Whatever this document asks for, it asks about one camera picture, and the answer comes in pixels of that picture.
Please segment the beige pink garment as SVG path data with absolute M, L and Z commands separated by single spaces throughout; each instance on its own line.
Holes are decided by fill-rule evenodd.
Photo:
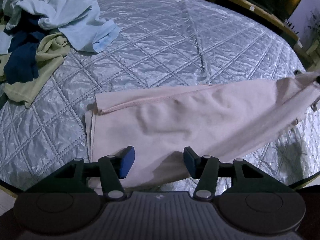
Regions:
M 279 80 L 100 93 L 85 113 L 89 159 L 135 149 L 121 182 L 141 190 L 187 178 L 183 149 L 230 162 L 275 140 L 319 100 L 319 71 Z

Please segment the navy blue garment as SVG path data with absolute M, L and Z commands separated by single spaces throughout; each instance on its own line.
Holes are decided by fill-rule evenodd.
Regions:
M 10 57 L 4 66 L 5 78 L 10 85 L 26 83 L 39 77 L 36 51 L 41 40 L 48 35 L 48 31 L 38 25 L 39 19 L 38 15 L 22 12 L 18 25 L 4 31 L 12 35 L 8 49 Z

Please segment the right side potted plant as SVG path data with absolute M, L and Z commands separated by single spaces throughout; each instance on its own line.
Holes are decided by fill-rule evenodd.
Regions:
M 310 11 L 311 16 L 308 18 L 306 49 L 308 50 L 313 43 L 319 39 L 319 9 Z

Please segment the light blue sweatshirt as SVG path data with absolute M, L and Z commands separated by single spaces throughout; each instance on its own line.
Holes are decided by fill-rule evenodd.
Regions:
M 77 51 L 100 53 L 119 35 L 120 28 L 100 16 L 97 0 L 3 0 L 9 16 L 6 29 L 16 27 L 22 12 L 39 17 L 44 30 L 59 29 Z

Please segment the pale green garment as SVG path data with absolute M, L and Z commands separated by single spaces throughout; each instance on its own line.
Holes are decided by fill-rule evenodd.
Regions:
M 42 30 L 35 20 L 25 26 L 29 29 L 12 31 L 9 49 L 1 52 L 1 82 L 9 100 L 29 108 L 71 45 L 61 32 Z

